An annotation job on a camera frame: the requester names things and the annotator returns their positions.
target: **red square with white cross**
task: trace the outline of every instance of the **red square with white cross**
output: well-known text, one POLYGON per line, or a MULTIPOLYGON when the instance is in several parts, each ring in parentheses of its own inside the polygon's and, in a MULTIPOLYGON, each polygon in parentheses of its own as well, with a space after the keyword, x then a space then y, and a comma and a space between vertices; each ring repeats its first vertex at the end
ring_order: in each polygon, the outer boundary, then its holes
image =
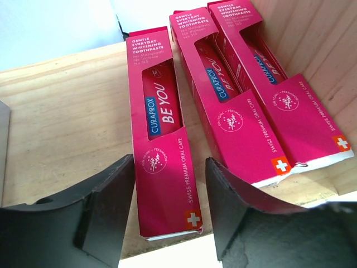
POLYGON ((338 135, 338 136, 335 136, 332 138, 334 139, 335 143, 337 144, 337 146, 341 152, 351 150, 351 144, 348 143, 348 141, 344 135, 338 135))
POLYGON ((187 230, 197 230, 202 226, 202 216, 199 209, 186 210, 185 222, 187 230))
POLYGON ((286 158, 286 156, 281 156, 272 159, 274 169, 278 175, 284 175, 291 170, 291 166, 286 158))

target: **gray object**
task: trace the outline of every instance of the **gray object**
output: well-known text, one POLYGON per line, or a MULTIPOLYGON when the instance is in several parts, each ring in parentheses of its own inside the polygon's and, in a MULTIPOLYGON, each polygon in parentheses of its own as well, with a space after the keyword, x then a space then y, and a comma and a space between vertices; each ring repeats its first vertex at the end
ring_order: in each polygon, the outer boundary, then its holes
POLYGON ((0 102, 0 206, 2 207, 2 195, 5 179, 7 141, 10 124, 10 108, 0 102))

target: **blue label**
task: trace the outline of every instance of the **blue label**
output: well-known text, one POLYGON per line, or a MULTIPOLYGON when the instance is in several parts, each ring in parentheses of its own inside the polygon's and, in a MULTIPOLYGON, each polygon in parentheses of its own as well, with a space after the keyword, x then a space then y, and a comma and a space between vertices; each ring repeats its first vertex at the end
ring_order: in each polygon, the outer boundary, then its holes
POLYGON ((149 126, 150 136, 161 134, 160 119, 158 117, 158 110, 156 99, 154 97, 145 98, 147 123, 149 126))
POLYGON ((262 68, 266 77, 269 79, 269 82, 272 83, 273 85, 277 84, 278 80, 274 77, 274 75, 269 70, 269 68, 266 66, 266 64, 263 62, 263 60, 258 55, 254 55, 254 57, 255 57, 255 60, 257 61, 257 63, 259 64, 260 68, 262 68))
POLYGON ((207 72, 208 77, 210 78, 212 86, 214 87, 214 91, 216 92, 218 100, 221 102, 226 99, 229 99, 227 90, 222 85, 222 82, 221 82, 221 80, 219 80, 218 75, 214 71, 214 69, 208 68, 208 69, 206 69, 206 72, 207 72))

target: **wood grain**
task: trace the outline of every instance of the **wood grain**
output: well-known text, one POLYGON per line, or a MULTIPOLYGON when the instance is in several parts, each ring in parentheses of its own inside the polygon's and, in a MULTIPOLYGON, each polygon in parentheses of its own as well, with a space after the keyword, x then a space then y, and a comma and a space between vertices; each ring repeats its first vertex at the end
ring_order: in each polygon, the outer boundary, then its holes
MULTIPOLYGON (((289 73, 301 71, 357 147, 356 1, 253 1, 264 36, 289 73)), ((0 100, 12 109, 4 205, 33 203, 132 153, 125 43, 0 73, 0 100)), ((175 66, 205 232, 211 232, 204 161, 210 151, 176 50, 175 66)), ((308 205, 357 191, 357 158, 262 188, 308 205)), ((122 257, 180 240, 139 236, 134 194, 122 257)))

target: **pink toothpaste box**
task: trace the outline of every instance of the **pink toothpaste box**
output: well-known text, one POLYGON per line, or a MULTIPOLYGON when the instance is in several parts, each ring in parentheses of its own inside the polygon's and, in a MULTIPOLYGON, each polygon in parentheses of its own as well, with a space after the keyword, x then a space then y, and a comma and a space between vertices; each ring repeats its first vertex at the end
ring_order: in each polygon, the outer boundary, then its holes
POLYGON ((189 140, 167 27, 126 39, 140 234, 202 232, 189 140))
POLYGON ((259 34, 262 17, 249 0, 213 2, 208 9, 219 28, 216 46, 242 90, 254 91, 292 172, 353 157, 351 145, 302 74, 287 78, 259 34))
POLYGON ((234 85, 210 42, 218 29, 207 8, 175 12, 170 24, 213 157, 256 187, 287 177, 291 167, 256 97, 234 85))

